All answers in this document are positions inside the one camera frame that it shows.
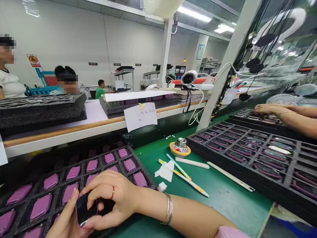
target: warning sign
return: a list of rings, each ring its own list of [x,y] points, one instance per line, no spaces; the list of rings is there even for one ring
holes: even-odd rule
[[[29,55],[29,54],[26,54],[26,55],[27,55],[31,65],[32,65],[32,67],[35,67],[35,68],[41,67],[40,62],[39,62],[36,55]]]

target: paper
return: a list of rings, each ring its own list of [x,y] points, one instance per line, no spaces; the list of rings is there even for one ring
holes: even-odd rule
[[[139,103],[139,105],[124,110],[125,123],[128,132],[147,125],[157,125],[158,117],[153,102]]]
[[[7,163],[8,163],[8,158],[7,158],[7,154],[4,149],[3,141],[0,135],[0,166]]]
[[[170,160],[168,163],[164,162],[164,165],[162,165],[161,168],[154,173],[155,177],[161,176],[162,178],[171,182],[174,171],[174,162]]]
[[[119,93],[119,94],[106,94],[106,101],[123,101],[123,100],[131,100],[131,99],[140,99],[140,98],[150,98],[156,96],[162,96],[166,94],[173,94],[171,91],[142,91],[142,92],[131,92],[131,93]]]

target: white cloth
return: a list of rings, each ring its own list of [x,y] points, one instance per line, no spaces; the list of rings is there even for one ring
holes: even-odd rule
[[[164,164],[170,169],[162,165],[161,168],[154,173],[154,175],[155,177],[161,176],[162,178],[171,182],[173,177],[173,171],[174,171],[174,162],[170,160],[168,163],[164,162]]]
[[[11,73],[0,69],[0,88],[3,90],[4,98],[25,97],[26,88],[20,83],[19,78]]]

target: white pillar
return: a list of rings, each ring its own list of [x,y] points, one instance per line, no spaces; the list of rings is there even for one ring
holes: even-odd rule
[[[235,61],[261,2],[262,0],[246,0],[244,2],[237,26],[232,34],[220,68],[228,62],[233,63]],[[200,124],[197,127],[197,131],[209,126],[210,116],[225,85],[229,70],[230,68],[227,67],[219,77],[216,77],[212,95],[208,99],[205,110],[201,116]]]
[[[162,55],[161,69],[160,69],[160,73],[159,73],[159,82],[160,82],[159,86],[160,87],[164,87],[164,83],[165,83],[169,46],[171,43],[171,35],[172,35],[172,26],[173,26],[173,16],[170,17],[169,19],[165,20],[164,42],[163,42],[164,52]]]

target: white shirt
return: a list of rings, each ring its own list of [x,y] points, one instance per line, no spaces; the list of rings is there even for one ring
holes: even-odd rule
[[[3,90],[4,98],[25,97],[26,88],[20,83],[19,78],[11,73],[0,69],[0,88]]]

